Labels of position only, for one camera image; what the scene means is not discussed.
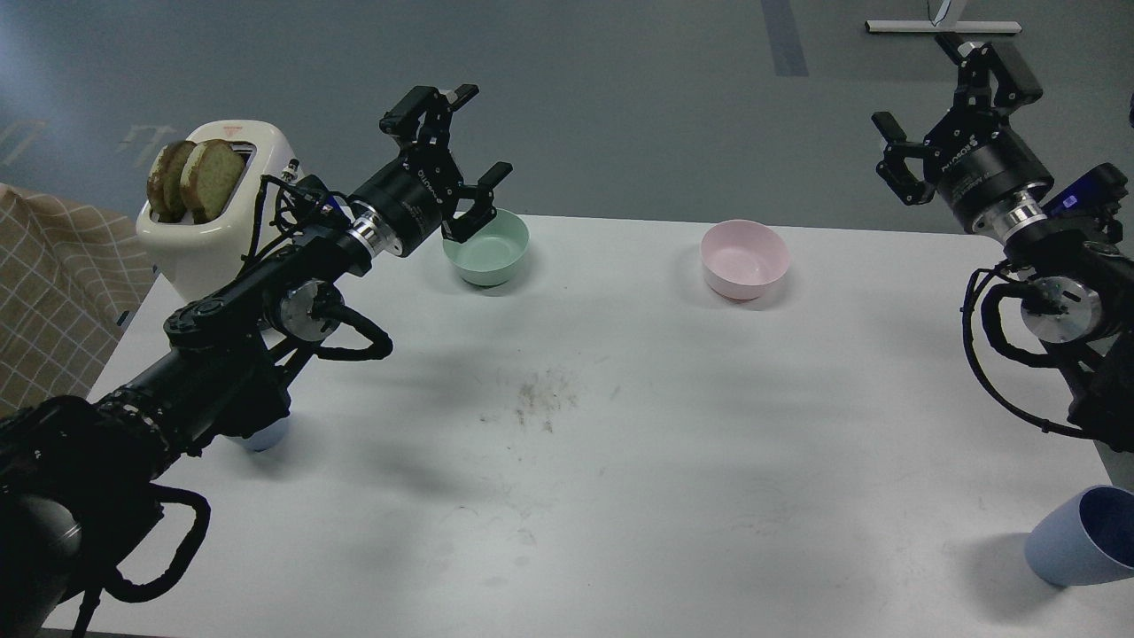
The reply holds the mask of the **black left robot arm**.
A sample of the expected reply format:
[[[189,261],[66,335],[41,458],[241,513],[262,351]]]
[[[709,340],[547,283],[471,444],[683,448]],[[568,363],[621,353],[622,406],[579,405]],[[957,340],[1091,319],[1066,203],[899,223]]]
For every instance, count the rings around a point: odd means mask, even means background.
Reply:
[[[215,436],[247,439],[288,416],[308,360],[392,354],[335,283],[382,252],[406,257],[434,231],[466,243],[493,221],[510,163],[467,184],[449,148],[452,116],[477,94],[411,90],[380,121],[400,153],[352,194],[262,176],[237,275],[166,318],[166,356],[98,402],[57,395],[5,416],[5,637],[33,637],[74,596],[82,637],[102,595],[164,595],[198,553],[211,508],[159,476]],[[260,247],[263,222],[281,235]]]

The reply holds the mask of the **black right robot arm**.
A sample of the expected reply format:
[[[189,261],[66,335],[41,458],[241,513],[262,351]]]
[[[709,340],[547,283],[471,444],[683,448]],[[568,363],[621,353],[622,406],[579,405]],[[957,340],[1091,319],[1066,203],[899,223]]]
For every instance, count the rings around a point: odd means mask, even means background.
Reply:
[[[1010,116],[1042,97],[1036,76],[1007,42],[936,36],[957,70],[953,102],[920,141],[888,112],[872,116],[885,142],[875,175],[908,206],[943,201],[965,233],[1000,243],[1005,258],[968,277],[960,338],[981,388],[1042,432],[1131,451],[1133,270],[1122,254],[1117,214],[1127,178],[1093,167],[1061,193]],[[1072,394],[1058,424],[1012,405],[975,351],[980,322],[989,347],[1032,369],[1056,369]]]

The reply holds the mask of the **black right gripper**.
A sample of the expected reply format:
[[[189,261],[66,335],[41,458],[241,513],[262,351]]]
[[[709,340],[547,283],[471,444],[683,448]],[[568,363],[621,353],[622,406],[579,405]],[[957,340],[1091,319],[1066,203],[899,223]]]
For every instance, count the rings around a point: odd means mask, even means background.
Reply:
[[[892,113],[872,113],[885,142],[875,175],[904,205],[940,198],[965,233],[1018,233],[1046,218],[1040,201],[1053,178],[1007,121],[1044,90],[1009,42],[936,34],[936,44],[957,67],[951,108],[922,143],[909,141]],[[923,178],[913,175],[909,160],[922,161]]]

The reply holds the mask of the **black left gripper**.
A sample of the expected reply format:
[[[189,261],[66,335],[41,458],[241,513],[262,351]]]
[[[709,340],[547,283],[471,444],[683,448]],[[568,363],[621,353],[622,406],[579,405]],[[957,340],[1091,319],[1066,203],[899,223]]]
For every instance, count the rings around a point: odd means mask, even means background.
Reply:
[[[392,232],[388,250],[397,257],[408,257],[440,226],[447,241],[467,243],[497,216],[496,187],[513,165],[498,161],[477,182],[464,184],[448,148],[452,114],[477,95],[477,84],[414,86],[380,118],[380,130],[400,153],[352,192],[352,205],[367,206],[384,222]]]

